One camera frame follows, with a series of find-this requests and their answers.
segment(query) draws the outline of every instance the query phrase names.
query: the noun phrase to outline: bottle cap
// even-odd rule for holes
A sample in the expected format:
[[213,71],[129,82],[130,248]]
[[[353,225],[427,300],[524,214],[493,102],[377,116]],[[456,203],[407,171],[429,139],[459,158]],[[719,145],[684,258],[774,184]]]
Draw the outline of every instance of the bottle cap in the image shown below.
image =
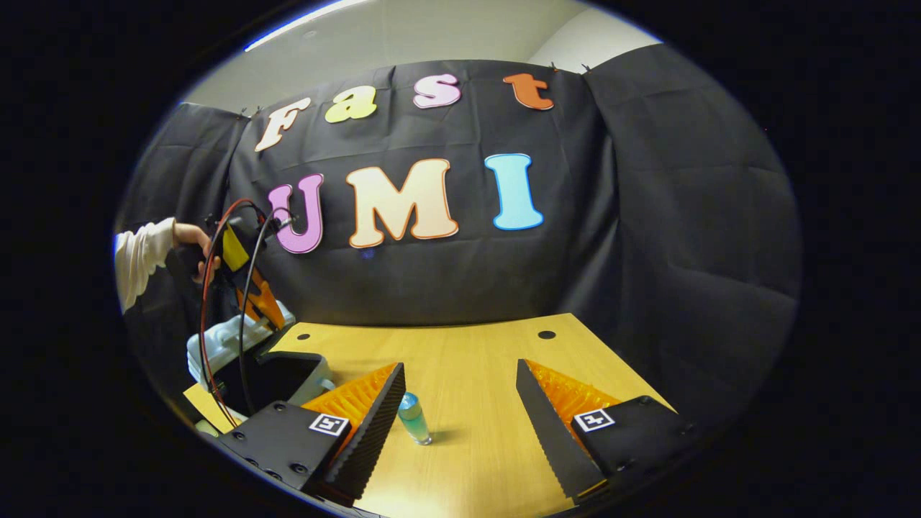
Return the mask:
[[419,414],[422,413],[422,406],[419,405],[419,398],[415,394],[405,393],[403,394],[403,399],[400,402],[400,408],[397,409],[397,414],[404,419],[415,419],[419,417]]

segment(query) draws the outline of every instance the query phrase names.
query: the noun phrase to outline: yellow tag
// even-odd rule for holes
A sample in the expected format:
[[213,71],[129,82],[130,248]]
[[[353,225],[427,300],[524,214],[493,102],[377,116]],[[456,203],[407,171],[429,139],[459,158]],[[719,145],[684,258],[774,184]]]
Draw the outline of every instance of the yellow tag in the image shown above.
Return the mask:
[[237,234],[233,233],[233,229],[227,225],[227,229],[224,230],[224,253],[221,255],[221,263],[227,265],[230,271],[236,272],[249,260],[250,255],[243,250]]

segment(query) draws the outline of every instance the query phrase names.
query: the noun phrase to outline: white plastic part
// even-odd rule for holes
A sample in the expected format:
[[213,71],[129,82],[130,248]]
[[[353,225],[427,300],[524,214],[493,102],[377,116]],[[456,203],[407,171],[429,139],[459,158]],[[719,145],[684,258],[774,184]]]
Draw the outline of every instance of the white plastic part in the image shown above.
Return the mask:
[[[287,310],[281,301],[278,301],[278,309],[281,310],[282,316],[285,317],[285,325],[294,323],[294,315]],[[210,329],[204,332],[204,346],[208,355],[208,364],[211,365],[213,374],[220,371],[221,368],[239,355],[239,318],[240,315],[237,315],[226,322],[211,326]],[[244,351],[250,350],[253,346],[272,335],[272,331],[260,324],[264,322],[264,319],[260,323],[253,321],[246,315],[243,315],[243,319]],[[199,348],[197,333],[189,336],[185,348],[189,373],[202,385],[202,388],[208,390],[208,384],[202,378],[201,349]]]

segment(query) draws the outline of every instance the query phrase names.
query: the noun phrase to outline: foam letter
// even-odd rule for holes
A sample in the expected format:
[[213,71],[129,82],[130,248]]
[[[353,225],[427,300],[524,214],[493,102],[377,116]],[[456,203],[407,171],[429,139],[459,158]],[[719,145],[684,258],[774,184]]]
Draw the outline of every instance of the foam letter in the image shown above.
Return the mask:
[[[307,213],[307,231],[296,234],[291,225],[278,231],[276,237],[282,248],[291,253],[307,253],[317,248],[323,237],[323,215],[320,212],[320,186],[323,185],[322,174],[305,176],[297,184],[297,188],[304,193],[304,208]],[[279,185],[269,193],[269,203],[272,204],[272,213],[277,218],[285,220],[288,214],[278,208],[290,209],[288,200],[294,189],[290,185]]]
[[502,230],[524,230],[543,223],[543,214],[534,209],[528,184],[530,157],[521,153],[493,155],[484,160],[495,172],[499,188],[499,215],[493,225]]
[[547,88],[547,83],[538,81],[531,74],[516,74],[514,76],[502,79],[504,83],[510,83],[515,90],[515,99],[521,104],[534,110],[550,110],[554,102],[549,99],[541,98],[537,88]]
[[397,241],[406,232],[413,210],[415,225],[410,233],[416,239],[456,234],[458,223],[451,219],[445,195],[445,173],[449,168],[450,163],[445,159],[419,160],[410,168],[400,192],[381,168],[350,172],[345,182],[355,188],[355,234],[349,238],[349,244],[367,248],[384,242],[384,233],[375,225],[375,213]]
[[333,106],[326,111],[327,123],[340,123],[346,119],[362,119],[378,108],[374,103],[374,87],[350,88],[332,98]]
[[262,134],[262,140],[256,145],[256,151],[262,151],[268,147],[278,144],[282,140],[280,132],[291,127],[297,114],[310,105],[310,98],[305,97],[298,102],[288,104],[284,108],[279,108],[269,113],[269,124],[265,126],[265,133]]
[[435,108],[454,104],[461,98],[461,91],[451,85],[458,84],[458,79],[451,74],[423,77],[415,82],[413,104],[419,108]]

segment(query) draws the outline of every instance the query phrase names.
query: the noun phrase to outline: wooden table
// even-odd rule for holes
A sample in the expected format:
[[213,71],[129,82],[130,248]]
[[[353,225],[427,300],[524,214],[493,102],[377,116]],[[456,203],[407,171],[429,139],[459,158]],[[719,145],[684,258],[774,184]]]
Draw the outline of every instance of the wooden table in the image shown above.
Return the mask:
[[[542,339],[541,331],[556,336]],[[310,337],[298,340],[303,334]],[[355,502],[389,518],[543,516],[572,507],[515,388],[519,359],[622,401],[651,395],[670,408],[571,314],[459,327],[298,323],[273,351],[321,354],[337,385],[403,362],[406,390],[419,396],[434,440],[417,445],[394,419],[365,493]],[[229,430],[199,385],[186,395],[219,430]]]

